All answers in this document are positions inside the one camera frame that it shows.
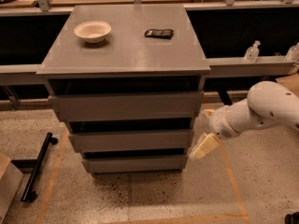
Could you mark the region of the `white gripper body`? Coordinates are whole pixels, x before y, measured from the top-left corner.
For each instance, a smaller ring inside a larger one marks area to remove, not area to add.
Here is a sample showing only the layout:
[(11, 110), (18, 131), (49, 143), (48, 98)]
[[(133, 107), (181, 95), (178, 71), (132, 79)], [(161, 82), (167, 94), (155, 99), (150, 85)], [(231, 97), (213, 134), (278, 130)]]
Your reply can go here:
[(219, 139), (231, 139), (239, 136), (233, 127), (230, 125), (226, 111), (228, 105), (214, 110), (209, 118), (208, 127), (212, 133), (214, 133)]

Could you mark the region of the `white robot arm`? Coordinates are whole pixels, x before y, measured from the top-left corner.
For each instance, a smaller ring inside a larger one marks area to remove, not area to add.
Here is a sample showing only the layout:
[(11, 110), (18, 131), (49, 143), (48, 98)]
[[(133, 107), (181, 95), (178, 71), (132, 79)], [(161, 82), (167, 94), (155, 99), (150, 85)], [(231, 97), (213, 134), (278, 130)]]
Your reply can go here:
[(221, 140), (238, 137), (249, 130), (266, 129), (277, 124), (299, 130), (299, 97), (284, 86), (262, 81), (253, 85), (247, 98), (216, 110), (206, 109), (209, 134), (203, 133), (189, 157), (200, 160), (217, 148)]

